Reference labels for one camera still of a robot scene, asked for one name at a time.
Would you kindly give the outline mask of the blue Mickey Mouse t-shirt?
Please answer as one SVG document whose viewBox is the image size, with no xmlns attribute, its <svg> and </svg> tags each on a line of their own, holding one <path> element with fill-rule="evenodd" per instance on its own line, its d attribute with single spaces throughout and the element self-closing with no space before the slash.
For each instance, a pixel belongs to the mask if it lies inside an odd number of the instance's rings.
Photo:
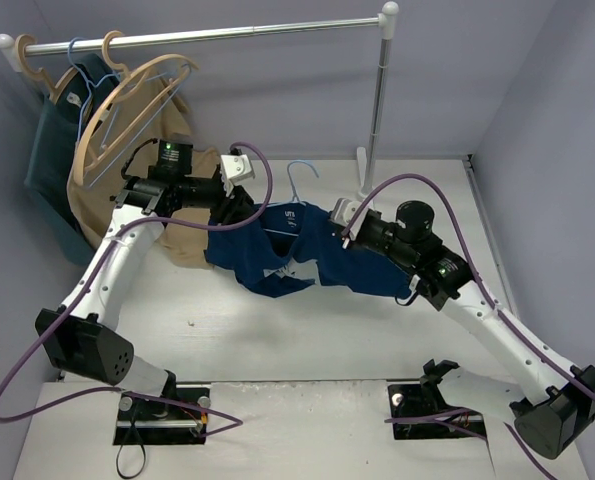
<svg viewBox="0 0 595 480">
<path fill-rule="evenodd" d="M 268 207 L 237 230 L 208 233 L 206 261 L 234 273 L 247 290 L 279 298 L 311 286 L 405 299 L 409 277 L 363 248 L 343 248 L 329 213 L 309 203 Z"/>
</svg>

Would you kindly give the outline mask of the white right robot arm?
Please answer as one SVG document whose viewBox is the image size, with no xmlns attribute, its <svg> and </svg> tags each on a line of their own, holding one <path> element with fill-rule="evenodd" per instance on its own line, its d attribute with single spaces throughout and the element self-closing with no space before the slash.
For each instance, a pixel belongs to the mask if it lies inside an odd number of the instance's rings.
<svg viewBox="0 0 595 480">
<path fill-rule="evenodd" d="M 460 407 L 514 427 L 541 457 L 556 459 L 595 420 L 595 367 L 577 367 L 539 340 L 472 268 L 433 233 L 435 215 L 421 201 L 402 203 L 393 222 L 351 199 L 339 199 L 330 219 L 345 246 L 390 260 L 410 278 L 412 292 L 468 331 L 512 376 L 502 382 L 455 361 L 428 361 L 420 378 L 422 405 Z"/>
</svg>

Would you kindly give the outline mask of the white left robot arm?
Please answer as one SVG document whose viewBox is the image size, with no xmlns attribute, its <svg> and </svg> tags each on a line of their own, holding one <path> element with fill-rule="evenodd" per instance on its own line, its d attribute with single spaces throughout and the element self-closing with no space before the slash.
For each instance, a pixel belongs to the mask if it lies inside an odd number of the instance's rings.
<svg viewBox="0 0 595 480">
<path fill-rule="evenodd" d="M 221 157 L 211 177 L 195 177 L 191 145 L 164 140 L 156 144 L 157 161 L 146 177 L 121 169 L 124 185 L 91 264 L 57 309 L 40 311 L 35 328 L 54 367 L 142 394 L 141 408 L 162 420 L 177 406 L 176 377 L 140 358 L 133 344 L 117 333 L 125 296 L 175 212 L 206 209 L 217 225 L 252 215 L 253 201 L 242 184 L 254 171 L 248 156 L 234 148 Z"/>
</svg>

